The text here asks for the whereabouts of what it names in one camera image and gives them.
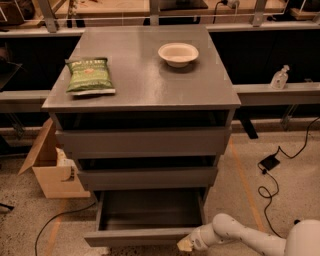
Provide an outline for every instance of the power adapter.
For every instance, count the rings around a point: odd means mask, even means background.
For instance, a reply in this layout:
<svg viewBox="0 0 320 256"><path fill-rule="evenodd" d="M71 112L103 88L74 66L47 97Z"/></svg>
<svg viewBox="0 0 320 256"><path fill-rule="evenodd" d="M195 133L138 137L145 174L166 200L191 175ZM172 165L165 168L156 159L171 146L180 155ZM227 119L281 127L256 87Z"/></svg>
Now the power adapter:
<svg viewBox="0 0 320 256"><path fill-rule="evenodd" d="M276 156L270 155L259 162L259 165L262 165L267 171L271 171L274 167L280 164L280 161L276 158Z"/></svg>

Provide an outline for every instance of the gray cabinet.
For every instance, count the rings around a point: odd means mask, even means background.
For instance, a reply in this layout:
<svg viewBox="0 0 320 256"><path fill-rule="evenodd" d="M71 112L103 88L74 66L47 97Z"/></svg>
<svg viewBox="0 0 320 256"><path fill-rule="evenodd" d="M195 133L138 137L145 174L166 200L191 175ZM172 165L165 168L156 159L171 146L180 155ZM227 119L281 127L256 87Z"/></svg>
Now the gray cabinet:
<svg viewBox="0 0 320 256"><path fill-rule="evenodd" d="M157 49L175 41L194 44L198 60L168 67ZM205 27L88 29L71 57L102 55L115 95L68 95L64 69L43 105L99 202L84 237L91 246L176 243L205 221L239 99Z"/></svg>

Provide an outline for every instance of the green snack bag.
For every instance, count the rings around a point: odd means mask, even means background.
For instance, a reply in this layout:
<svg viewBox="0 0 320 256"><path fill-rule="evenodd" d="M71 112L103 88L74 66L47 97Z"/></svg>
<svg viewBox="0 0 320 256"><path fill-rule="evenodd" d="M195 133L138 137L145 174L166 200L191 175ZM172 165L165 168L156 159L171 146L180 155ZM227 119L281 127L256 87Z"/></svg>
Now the green snack bag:
<svg viewBox="0 0 320 256"><path fill-rule="evenodd" d="M66 60L71 73L67 92L72 95L115 93L107 61L107 58Z"/></svg>

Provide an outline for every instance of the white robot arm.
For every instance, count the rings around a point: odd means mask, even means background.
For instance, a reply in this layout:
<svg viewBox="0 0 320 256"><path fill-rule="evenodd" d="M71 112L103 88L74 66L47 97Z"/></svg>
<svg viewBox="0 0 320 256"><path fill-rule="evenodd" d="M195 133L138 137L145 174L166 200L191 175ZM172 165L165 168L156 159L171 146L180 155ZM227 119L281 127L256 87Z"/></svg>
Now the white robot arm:
<svg viewBox="0 0 320 256"><path fill-rule="evenodd" d="M207 250L215 244L238 240L265 256L319 256L320 221L305 220L295 225L286 239L243 226L227 214L196 228L178 243L181 251Z"/></svg>

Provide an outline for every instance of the black cable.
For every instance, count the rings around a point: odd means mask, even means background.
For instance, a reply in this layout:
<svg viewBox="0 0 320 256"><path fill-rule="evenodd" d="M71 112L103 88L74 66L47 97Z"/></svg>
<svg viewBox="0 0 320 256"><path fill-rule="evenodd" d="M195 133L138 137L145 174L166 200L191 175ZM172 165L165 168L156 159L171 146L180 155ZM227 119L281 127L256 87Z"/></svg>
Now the black cable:
<svg viewBox="0 0 320 256"><path fill-rule="evenodd" d="M286 157L288 157L289 159L293 159L293 158L295 158L296 156L298 156L298 155L305 149L305 147L307 146L307 143L308 143L308 135L309 135L309 129L310 129L310 127L311 127L317 120L319 120L319 119L320 119L320 117L317 117L316 119L314 119L314 120L308 125L307 130L306 130L306 137L305 137L304 145L302 146L302 148L301 148L295 155L289 156L286 152L283 151L283 149L282 149L280 146L278 146L278 150L277 150L277 152L276 152L275 154L273 154L273 156L275 157L279 152L283 153L283 154L284 154ZM279 191L280 191L279 184L278 184L277 180L276 180L272 175L270 175L270 174L268 173L268 170L267 170L267 169L261 168L260 163L258 163L258 167L259 167L259 169L262 171L262 174L264 174L264 175L267 174L267 175L268 175L269 177L271 177L271 178L273 179L273 181L276 183L277 191L276 191L274 194L271 194L270 191L269 191L265 186L260 186L260 187L258 188L258 193L259 193L259 195L262 196L263 198L269 199L269 203L268 203L267 206L264 208L264 215L265 215L265 217L266 217L266 219L267 219L267 222L268 222L268 224L269 224L269 227L270 227L270 229L273 231L273 233L275 233L278 237L282 238L282 237L274 230L274 228L272 227L271 222L270 222L270 220L269 220L269 218L268 218L268 214L267 214L267 209L268 209L269 206L272 204L272 199L273 199L273 197L275 197L277 194L279 194ZM265 196L265 195L261 192L262 190L264 190L268 195Z"/></svg>
<svg viewBox="0 0 320 256"><path fill-rule="evenodd" d="M45 227L52 221L54 220L55 218L58 218L59 216L61 215L64 215L64 214L70 214L70 213L76 213L76 212L81 212L81 211L84 211L84 210L87 210L89 208L91 208L92 206L94 206L96 203L93 203L93 204L90 204L89 206L86 206L85 208L82 208L82 209L79 209L79 210L74 210L74 211L68 211L68 212L61 212L55 216L53 216L50 220L47 221L47 223L43 226L43 228L40 230L38 236L37 236L37 239L36 239L36 242L35 242L35 245L34 245L34 251L35 251L35 255L38 256L38 251L37 251L37 244L38 244L38 240L40 238L40 235L42 233L42 231L45 229Z"/></svg>
<svg viewBox="0 0 320 256"><path fill-rule="evenodd" d="M311 127L311 125L313 125L317 120L319 120L320 117L317 117L315 120L313 120L307 127L307 131L306 131L306 137L305 137L305 141L304 141L304 145L302 146L302 148L298 151L298 153L296 153L295 155L293 156L289 156L286 152L283 151L283 149L278 146L278 150L277 152L274 154L274 156L276 156L279 152L283 153L286 157L288 157L289 159L293 159L295 158L296 156L298 156L304 149L305 147L307 146L307 143L308 143L308 135L309 135L309 129Z"/></svg>
<svg viewBox="0 0 320 256"><path fill-rule="evenodd" d="M216 4L216 6L215 6L215 8L214 8L214 12L213 12L213 21L212 21L212 24L214 24L215 22L216 22L216 15L217 15L217 10L218 10L218 5L219 4L225 4L225 1L219 1L217 4Z"/></svg>
<svg viewBox="0 0 320 256"><path fill-rule="evenodd" d="M267 204L267 206L264 208L264 216L266 217L266 220L269 224L270 229L272 230L273 233L275 233L278 237L282 238L272 227L271 222L269 220L268 214L267 214L267 210L269 208L269 206L272 204L272 199L273 197L275 197L277 194L279 194L280 188L279 188L279 184L277 182L277 180L268 173L268 171L266 169L262 169L259 164L258 164L259 169L262 171L262 174L267 174L269 177L271 177L273 179L273 181L276 183L276 187L277 187L277 191L274 192L273 194L270 193L270 191L265 187L265 186L260 186L258 188L258 193L260 196L262 196L263 198L269 199L269 203ZM264 190L265 192L267 192L267 196L265 196L261 190Z"/></svg>

